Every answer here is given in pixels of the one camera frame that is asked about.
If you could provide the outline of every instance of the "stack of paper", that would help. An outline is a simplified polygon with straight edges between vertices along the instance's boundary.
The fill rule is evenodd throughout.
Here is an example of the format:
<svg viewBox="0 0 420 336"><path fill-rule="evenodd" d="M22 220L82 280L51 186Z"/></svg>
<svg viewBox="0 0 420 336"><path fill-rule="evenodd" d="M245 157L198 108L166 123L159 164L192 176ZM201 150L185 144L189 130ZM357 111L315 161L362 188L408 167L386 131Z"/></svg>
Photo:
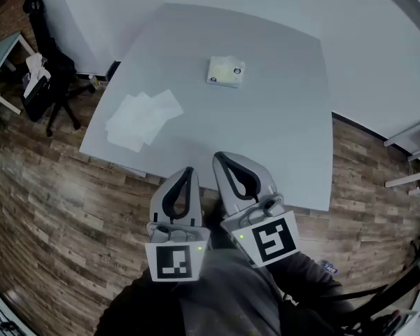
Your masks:
<svg viewBox="0 0 420 336"><path fill-rule="evenodd" d="M149 97L140 92L127 95L112 118L106 123L107 141L139 152L150 145L163 125L183 113L181 105L170 90Z"/></svg>

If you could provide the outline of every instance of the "office chair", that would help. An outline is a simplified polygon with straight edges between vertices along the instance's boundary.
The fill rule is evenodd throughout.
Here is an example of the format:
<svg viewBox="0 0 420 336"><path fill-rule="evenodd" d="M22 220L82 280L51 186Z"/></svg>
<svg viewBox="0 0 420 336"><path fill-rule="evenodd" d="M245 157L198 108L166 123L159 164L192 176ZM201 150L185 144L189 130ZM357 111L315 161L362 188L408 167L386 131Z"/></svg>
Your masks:
<svg viewBox="0 0 420 336"><path fill-rule="evenodd" d="M76 79L75 64L72 59L62 53L54 38L51 37L44 17L43 1L25 0L23 11L29 14L29 21L33 27L38 50L48 60L44 67L51 75L49 81L45 77L41 78L27 98L24 98L23 95L21 96L24 109L29 119L37 122L43 117L46 110L52 104L55 104L46 128L47 137L53 135L51 126L61 107L64 107L69 115L74 129L78 130L81 124L74 116L67 101L86 90L93 93L95 87L92 84L88 84L69 91L70 83Z"/></svg>

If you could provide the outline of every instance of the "black sleeve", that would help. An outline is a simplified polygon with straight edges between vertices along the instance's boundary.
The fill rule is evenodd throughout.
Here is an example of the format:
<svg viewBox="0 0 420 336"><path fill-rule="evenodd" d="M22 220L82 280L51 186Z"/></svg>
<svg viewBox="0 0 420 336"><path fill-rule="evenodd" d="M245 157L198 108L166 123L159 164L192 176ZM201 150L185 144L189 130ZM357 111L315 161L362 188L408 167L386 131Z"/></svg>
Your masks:
<svg viewBox="0 0 420 336"><path fill-rule="evenodd" d="M311 258L297 252L267 266L277 286L302 306L327 317L352 311L347 301L320 303L320 296L342 294L341 283L317 265Z"/></svg>
<svg viewBox="0 0 420 336"><path fill-rule="evenodd" d="M149 269L111 302L99 318L95 336L184 335L176 283L155 283Z"/></svg>

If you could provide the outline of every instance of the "black jacket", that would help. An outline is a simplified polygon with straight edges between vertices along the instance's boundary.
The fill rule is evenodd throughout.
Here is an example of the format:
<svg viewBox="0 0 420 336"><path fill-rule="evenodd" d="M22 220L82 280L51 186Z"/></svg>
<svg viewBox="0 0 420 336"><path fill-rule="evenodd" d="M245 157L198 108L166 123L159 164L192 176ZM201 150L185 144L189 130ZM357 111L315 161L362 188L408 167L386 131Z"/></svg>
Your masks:
<svg viewBox="0 0 420 336"><path fill-rule="evenodd" d="M339 282L300 252L267 268L277 286L299 302L298 307L289 301L281 303L282 335L337 334L332 326L336 318L353 308L345 301L321 304L318 296L339 295ZM185 335L181 305L172 290L175 285L152 282L149 270L145 270L104 311L95 335Z"/></svg>

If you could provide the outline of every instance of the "desk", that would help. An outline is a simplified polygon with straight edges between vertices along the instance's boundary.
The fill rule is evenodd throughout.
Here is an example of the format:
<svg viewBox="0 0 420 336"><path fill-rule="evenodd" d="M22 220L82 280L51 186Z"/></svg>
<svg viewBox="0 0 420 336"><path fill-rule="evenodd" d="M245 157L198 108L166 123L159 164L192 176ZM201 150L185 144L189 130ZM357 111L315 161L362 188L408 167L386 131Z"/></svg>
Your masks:
<svg viewBox="0 0 420 336"><path fill-rule="evenodd" d="M23 48L30 54L34 55L34 51L31 48L31 46L28 44L28 42L25 41L23 36L20 34L20 32L15 33L14 35L11 35L4 40L0 41L0 68L3 64L5 64L9 69L14 70L15 67L7 60L9 54L11 53L11 50L14 48L14 46L17 44L17 42L21 43ZM8 107L12 112L16 112L18 115L20 115L20 109L14 106L13 104L6 101L1 95L0 95L0 102L4 104L6 107Z"/></svg>
<svg viewBox="0 0 420 336"><path fill-rule="evenodd" d="M246 63L238 89L206 83L210 56L227 55ZM106 121L127 94L166 89L185 113L150 146L135 153L107 142ZM211 189L213 154L239 153L269 169L286 204L328 210L333 132L320 42L242 13L166 4L113 76L80 151L162 177L191 166Z"/></svg>

